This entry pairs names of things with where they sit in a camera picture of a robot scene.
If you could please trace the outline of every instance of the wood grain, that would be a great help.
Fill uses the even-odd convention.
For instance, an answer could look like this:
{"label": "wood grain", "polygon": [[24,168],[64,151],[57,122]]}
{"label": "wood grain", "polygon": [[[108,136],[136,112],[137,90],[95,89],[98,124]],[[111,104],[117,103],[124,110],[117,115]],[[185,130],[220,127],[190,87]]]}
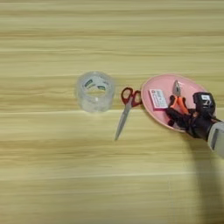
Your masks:
{"label": "wood grain", "polygon": [[[0,1],[0,222],[223,223],[224,163],[202,140],[135,108],[114,142],[120,93],[159,74],[211,91],[224,118],[224,2]],[[116,83],[82,111],[77,78]]]}

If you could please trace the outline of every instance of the red scissor handle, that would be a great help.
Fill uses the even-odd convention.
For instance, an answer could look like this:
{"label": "red scissor handle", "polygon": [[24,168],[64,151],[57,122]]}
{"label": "red scissor handle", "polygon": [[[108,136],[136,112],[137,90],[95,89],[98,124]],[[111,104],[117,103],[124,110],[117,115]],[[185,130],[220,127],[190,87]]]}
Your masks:
{"label": "red scissor handle", "polygon": [[133,88],[131,87],[126,87],[122,91],[121,96],[122,96],[122,101],[125,105],[130,101],[130,97],[132,97],[132,101],[131,101],[132,108],[143,103],[141,100],[141,92],[139,90],[134,92]]}

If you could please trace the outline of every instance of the round pink plate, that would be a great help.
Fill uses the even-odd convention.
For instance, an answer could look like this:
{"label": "round pink plate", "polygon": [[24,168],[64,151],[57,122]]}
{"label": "round pink plate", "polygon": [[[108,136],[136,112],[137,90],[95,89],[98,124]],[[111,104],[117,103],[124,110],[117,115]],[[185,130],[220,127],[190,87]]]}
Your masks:
{"label": "round pink plate", "polygon": [[186,98],[186,106],[189,109],[195,109],[195,104],[193,103],[193,94],[196,92],[207,92],[202,86],[194,83],[192,80],[178,76],[176,74],[164,74],[155,76],[147,80],[142,86],[142,100],[143,105],[149,114],[159,123],[165,127],[183,132],[178,127],[170,127],[167,123],[169,122],[169,117],[166,115],[164,109],[154,109],[150,89],[161,89],[164,92],[164,98],[167,104],[170,103],[170,96],[172,95],[172,88],[174,81],[177,80],[181,87],[181,94]]}

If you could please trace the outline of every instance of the transparent tape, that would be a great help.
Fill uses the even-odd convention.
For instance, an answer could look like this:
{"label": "transparent tape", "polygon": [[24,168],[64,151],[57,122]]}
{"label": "transparent tape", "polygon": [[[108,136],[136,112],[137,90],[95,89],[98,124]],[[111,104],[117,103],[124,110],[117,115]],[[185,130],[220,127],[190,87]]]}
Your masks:
{"label": "transparent tape", "polygon": [[76,84],[78,102],[87,112],[103,112],[110,109],[114,94],[115,83],[105,73],[85,73]]}

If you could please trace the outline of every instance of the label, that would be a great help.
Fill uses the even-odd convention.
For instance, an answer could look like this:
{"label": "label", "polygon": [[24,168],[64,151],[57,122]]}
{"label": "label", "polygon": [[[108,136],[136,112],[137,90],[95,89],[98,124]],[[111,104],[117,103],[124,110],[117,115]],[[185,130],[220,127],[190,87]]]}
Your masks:
{"label": "label", "polygon": [[201,99],[202,99],[203,101],[211,101],[211,99],[210,99],[210,95],[208,95],[208,94],[203,94],[203,95],[201,96]]}
{"label": "label", "polygon": [[152,99],[154,109],[167,109],[168,108],[163,90],[150,89],[150,97]]}

